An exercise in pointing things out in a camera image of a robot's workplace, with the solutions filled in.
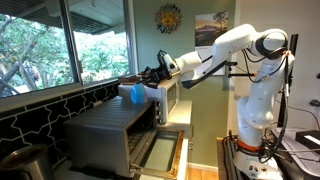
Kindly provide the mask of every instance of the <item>sun decoration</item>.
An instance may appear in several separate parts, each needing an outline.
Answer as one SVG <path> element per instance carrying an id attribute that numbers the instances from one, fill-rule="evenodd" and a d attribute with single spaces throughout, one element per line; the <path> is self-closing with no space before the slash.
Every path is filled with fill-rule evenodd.
<path id="1" fill-rule="evenodd" d="M 156 13 L 157 29 L 161 33 L 170 34 L 176 31 L 181 24 L 181 12 L 175 4 L 161 6 Z"/>

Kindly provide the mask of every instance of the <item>black tile backsplash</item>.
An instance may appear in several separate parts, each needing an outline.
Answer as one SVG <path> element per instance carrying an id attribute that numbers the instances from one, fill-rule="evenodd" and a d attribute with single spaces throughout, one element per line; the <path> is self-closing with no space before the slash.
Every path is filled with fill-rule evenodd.
<path id="1" fill-rule="evenodd" d="M 0 161 L 22 147 L 46 144 L 50 162 L 68 154 L 63 122 L 118 95 L 118 81 L 0 113 Z"/>

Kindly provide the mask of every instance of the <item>wooden floor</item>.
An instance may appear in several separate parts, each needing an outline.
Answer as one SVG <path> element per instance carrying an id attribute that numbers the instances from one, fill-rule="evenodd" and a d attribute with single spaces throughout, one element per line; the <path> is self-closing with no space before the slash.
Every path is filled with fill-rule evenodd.
<path id="1" fill-rule="evenodd" d="M 218 172 L 188 168 L 188 180 L 219 180 Z"/>

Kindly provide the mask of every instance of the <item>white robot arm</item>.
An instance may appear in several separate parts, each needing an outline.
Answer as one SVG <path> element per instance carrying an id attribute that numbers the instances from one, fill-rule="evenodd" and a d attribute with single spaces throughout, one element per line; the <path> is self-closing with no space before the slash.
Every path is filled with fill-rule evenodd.
<path id="1" fill-rule="evenodd" d="M 183 87 L 190 89 L 224 66 L 232 54 L 247 49 L 256 57 L 262 57 L 262 66 L 251 86 L 248 97 L 238 101 L 238 150 L 234 165 L 249 178 L 278 179 L 279 174 L 273 159 L 261 163 L 262 136 L 273 121 L 273 105 L 285 79 L 287 68 L 292 68 L 294 57 L 285 53 L 287 34 L 280 29 L 257 32 L 251 25 L 238 26 L 218 37 L 212 45 L 212 63 L 200 75 L 195 68 L 203 62 L 197 52 L 177 59 L 164 56 L 171 72 L 180 73 Z"/>

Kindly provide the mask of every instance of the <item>oven door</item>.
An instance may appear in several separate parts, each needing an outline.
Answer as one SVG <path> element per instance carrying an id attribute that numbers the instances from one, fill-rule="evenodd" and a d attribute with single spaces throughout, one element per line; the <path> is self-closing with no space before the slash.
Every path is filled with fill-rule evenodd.
<path id="1" fill-rule="evenodd" d="M 176 179 L 183 142 L 183 131 L 156 129 L 139 155 L 130 162 L 130 172 L 165 179 Z"/>

